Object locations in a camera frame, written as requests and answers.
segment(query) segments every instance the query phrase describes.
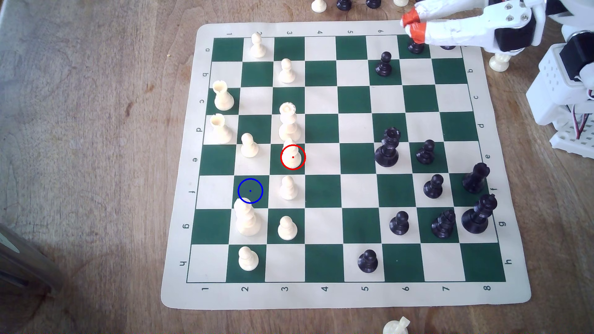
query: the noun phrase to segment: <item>blue circle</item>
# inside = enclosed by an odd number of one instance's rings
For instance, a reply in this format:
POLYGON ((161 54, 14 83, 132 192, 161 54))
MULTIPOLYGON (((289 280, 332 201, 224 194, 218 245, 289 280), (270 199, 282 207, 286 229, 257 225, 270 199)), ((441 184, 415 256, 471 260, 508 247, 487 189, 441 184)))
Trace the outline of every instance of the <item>blue circle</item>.
POLYGON ((261 200, 263 195, 264 195, 264 186, 262 186, 262 183, 260 183, 258 180, 254 179, 254 178, 248 178, 248 179, 245 179, 245 180, 243 180, 243 181, 241 181, 241 182, 239 183, 239 186, 237 186, 237 196, 239 196, 239 199, 240 199, 240 200, 242 200, 242 201, 244 201, 245 203, 248 203, 248 204, 254 204, 254 203, 256 203, 257 201, 261 200), (260 185, 260 188, 262 189, 262 193, 260 193, 260 198, 258 198, 257 200, 255 200, 255 201, 253 201, 253 202, 246 202, 246 201, 244 201, 244 199, 243 199, 243 198, 241 198, 241 194, 239 193, 239 189, 241 188, 241 185, 242 185, 242 184, 243 184, 245 181, 247 181, 247 180, 249 180, 249 179, 252 179, 252 180, 254 180, 254 181, 258 182, 258 184, 260 185))

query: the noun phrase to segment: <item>green square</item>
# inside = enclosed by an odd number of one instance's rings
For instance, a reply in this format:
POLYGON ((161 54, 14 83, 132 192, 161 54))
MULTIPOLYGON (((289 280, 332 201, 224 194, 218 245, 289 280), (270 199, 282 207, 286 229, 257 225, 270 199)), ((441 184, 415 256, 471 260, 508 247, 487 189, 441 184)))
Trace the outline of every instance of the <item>green square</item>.
POLYGON ((465 84, 466 69, 463 58, 432 59, 435 84, 465 84))
POLYGON ((272 88, 272 114, 280 115, 280 105, 290 102, 295 105, 296 114, 305 113, 305 87, 272 88))
POLYGON ((342 209, 342 237, 345 244, 380 244, 379 209, 342 209))
POLYGON ((404 113, 373 114, 371 117, 373 118, 373 139, 375 143, 381 143, 381 140, 384 138, 384 132, 391 127, 400 130, 401 143, 408 141, 406 115, 404 113))
POLYGON ((229 243, 230 209, 199 209, 194 212, 192 245, 225 245, 229 243))
POLYGON ((478 141, 475 114, 465 112, 440 112, 444 141, 478 141))
POLYGON ((369 86, 338 87, 338 112, 341 114, 371 112, 369 86))
POLYGON ((268 244, 304 244, 305 209, 268 209, 268 244), (283 216, 289 216, 297 225, 297 235, 291 240, 279 237, 279 224, 283 216))
POLYGON ((338 114, 305 115, 307 143, 338 143, 338 114))
POLYGON ((229 245, 227 283, 264 283, 266 278, 266 245, 229 245), (258 266, 247 272, 239 266, 239 249, 249 247, 258 254, 258 266))
POLYGON ((380 63, 380 60, 370 60, 369 62, 369 85, 370 86, 385 86, 385 85, 401 85, 402 77, 400 76, 400 61, 392 59, 390 65, 392 66, 392 73, 387 77, 382 77, 375 72, 375 67, 380 63))
POLYGON ((305 281, 342 283, 345 281, 342 244, 305 245, 305 281))
POLYGON ((274 60, 285 58, 291 61, 305 60, 305 37, 274 38, 274 60))
POLYGON ((336 61, 306 61, 306 86, 336 86, 336 61))
POLYGON ((336 59, 367 59, 367 41, 365 35, 336 36, 336 59))
POLYGON ((410 147, 410 162, 412 164, 413 173, 447 173, 447 158, 446 148, 442 141, 435 142, 435 149, 433 154, 435 160, 429 165, 423 165, 416 159, 416 152, 423 147, 423 143, 409 143, 410 147))
POLYGON ((505 282, 499 244, 460 244, 467 282, 505 282))
POLYGON ((241 136, 249 133, 257 144, 270 144, 270 127, 272 115, 240 115, 237 124, 237 143, 241 144, 241 136))
POLYGON ((273 64, 271 61, 244 62, 241 87, 272 87, 273 64))
POLYGON ((424 282, 420 244, 383 244, 386 282, 424 282))
POLYGON ((439 111, 434 85, 419 84, 414 86, 402 86, 402 92, 405 96, 406 112, 439 111))
POLYGON ((377 174, 377 193, 381 207, 416 205, 412 174, 377 174))
POLYGON ((247 198, 249 202, 257 201, 256 203, 252 203, 254 208, 262 209, 268 207, 268 175, 235 175, 233 179, 233 202, 231 205, 239 198, 237 195, 238 189, 241 198, 244 200, 247 198))
POLYGON ((306 175, 305 207, 341 207, 340 175, 306 175))
POLYGON ((431 58, 429 45, 425 45, 423 52, 418 55, 408 51, 408 44, 410 40, 411 38, 406 34, 398 35, 398 53, 400 54, 400 59, 431 58))
POLYGON ((216 94, 214 90, 208 90, 208 101, 206 102, 206 114, 207 115, 214 115, 214 114, 222 114, 222 115, 239 115, 239 88, 228 88, 227 91, 231 96, 233 96, 233 106, 229 110, 220 111, 217 107, 214 106, 214 98, 216 94))
POLYGON ((454 206, 474 206, 479 198, 489 193, 489 187, 485 182, 485 188, 478 194, 472 194, 462 187, 462 179, 465 173, 450 174, 451 196, 454 200, 454 206))
POLYGON ((235 145, 203 145, 200 175, 233 175, 235 145))
POLYGON ((244 39, 241 37, 215 38, 211 61, 242 61, 244 58, 244 39))
POLYGON ((454 225, 449 238, 441 239, 435 236, 431 231, 431 224, 439 217, 439 215, 448 209, 454 209, 453 207, 418 207, 416 208, 416 214, 419 220, 419 235, 421 236, 421 242, 432 243, 432 244, 449 244, 459 242, 458 230, 454 225))

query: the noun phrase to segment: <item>white square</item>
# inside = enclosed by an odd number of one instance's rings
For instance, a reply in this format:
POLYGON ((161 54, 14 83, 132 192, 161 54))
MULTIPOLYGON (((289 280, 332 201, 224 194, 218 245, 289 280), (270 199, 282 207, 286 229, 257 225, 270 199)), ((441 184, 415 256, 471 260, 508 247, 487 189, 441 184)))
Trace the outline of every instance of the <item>white square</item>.
POLYGON ((272 87, 241 87, 240 115, 270 115, 272 113, 272 87))
POLYGON ((460 244, 421 244, 421 256, 426 281, 466 280, 460 244))
POLYGON ((416 207, 381 207, 380 208, 380 232, 382 244, 419 244, 419 219, 416 214, 416 207), (409 216, 409 230, 403 235, 394 234, 390 230, 390 221, 396 217, 396 213, 404 211, 409 216))
POLYGON ((266 282, 305 282, 305 245, 266 245, 266 282))
POLYGON ((377 177, 375 174, 341 174, 342 207, 378 207, 377 177))
POLYGON ((369 86, 369 64, 366 60, 336 61, 337 86, 369 86))
POLYGON ((454 199, 451 195, 450 174, 439 173, 444 178, 444 183, 441 185, 443 192, 437 198, 429 198, 423 192, 423 186, 431 177, 433 173, 415 173, 412 175, 412 184, 415 188, 415 203, 417 207, 453 207, 454 199))
POLYGON ((342 209, 308 207, 305 209, 306 244, 342 244, 342 209))
POLYGON ((297 188, 297 197, 285 200, 280 196, 280 186, 285 175, 270 175, 268 189, 268 208, 304 208, 305 207, 305 175, 291 175, 297 188))
POLYGON ((343 263, 345 282, 384 282, 384 253, 381 244, 343 244, 343 263), (377 255, 377 269, 364 273, 357 263, 359 256, 366 250, 373 250, 377 255))
POLYGON ((338 114, 338 87, 306 87, 306 114, 338 114))
POLYGON ((307 158, 306 175, 338 175, 340 174, 340 144, 312 143, 305 144, 307 158))
POLYGON ((217 80, 223 80, 228 88, 241 87, 241 72, 243 62, 241 61, 213 61, 210 63, 210 86, 217 80))
POLYGON ((196 209, 230 209, 233 175, 203 175, 198 179, 196 209))
POLYGON ((431 59, 401 59, 400 76, 403 85, 435 84, 431 59))
POLYGON ((305 60, 336 60, 336 39, 334 37, 306 37, 305 60))
POLYGON ((188 282, 222 282, 227 280, 229 245, 192 245, 188 263, 188 282), (216 266, 205 266, 204 256, 216 266))
POLYGON ((341 143, 373 143, 371 114, 338 114, 338 136, 341 143))
POLYGON ((481 162, 478 141, 444 141, 447 170, 450 173, 470 173, 481 162))
POLYGON ((444 141, 439 112, 407 112, 406 133, 410 143, 423 143, 427 139, 444 141))
POLYGON ((440 112, 473 110, 467 84, 436 84, 435 93, 440 112))
POLYGON ((405 94, 402 86, 371 86, 371 112, 374 114, 404 113, 405 94))

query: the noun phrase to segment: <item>chess mat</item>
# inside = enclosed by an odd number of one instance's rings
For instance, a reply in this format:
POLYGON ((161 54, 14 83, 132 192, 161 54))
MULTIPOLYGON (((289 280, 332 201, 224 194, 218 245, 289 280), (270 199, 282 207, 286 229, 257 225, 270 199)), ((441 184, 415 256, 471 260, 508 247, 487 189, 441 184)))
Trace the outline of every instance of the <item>chess mat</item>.
POLYGON ((345 308, 522 303, 530 286, 516 216, 479 48, 407 50, 397 21, 237 23, 202 26, 184 125, 162 301, 187 309, 345 308), (249 54, 250 36, 262 34, 267 52, 249 54), (375 73, 384 51, 393 72, 375 73), (279 81, 289 58, 293 83, 279 81), (216 80, 235 100, 228 111, 214 106, 216 80), (305 159, 285 168, 279 107, 296 106, 305 159), (233 137, 217 144, 210 117, 220 113, 233 137), (402 132, 398 162, 374 160, 386 128, 402 132), (241 135, 252 134, 256 157, 241 155, 241 135), (435 161, 420 164, 415 152, 435 141, 435 161), (464 174, 485 162, 491 173, 480 194, 462 187, 464 174), (432 175, 444 177, 437 199, 423 193, 432 175), (291 175, 298 196, 280 197, 291 175), (482 234, 461 224, 462 213, 481 194, 498 207, 482 234), (253 204, 257 235, 235 227, 234 201, 253 204), (450 238, 430 225, 454 209, 450 238), (393 234, 398 211, 410 228, 393 234), (297 236, 282 240, 277 227, 290 216, 297 236), (239 267, 248 246, 259 258, 250 272, 239 267), (377 253, 373 273, 359 270, 366 249, 377 253))

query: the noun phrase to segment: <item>white robot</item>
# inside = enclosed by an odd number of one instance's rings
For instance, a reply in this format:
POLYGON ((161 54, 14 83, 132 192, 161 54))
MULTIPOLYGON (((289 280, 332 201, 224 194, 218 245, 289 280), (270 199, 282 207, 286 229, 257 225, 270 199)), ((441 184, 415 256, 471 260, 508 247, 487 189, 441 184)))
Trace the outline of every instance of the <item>white robot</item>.
POLYGON ((400 24, 414 42, 409 49, 480 46, 502 72, 512 56, 541 43, 547 17, 563 25, 566 43, 548 49, 526 97, 536 123, 558 130, 553 148, 594 158, 594 0, 417 0, 400 24), (474 8, 483 13, 438 20, 474 8))

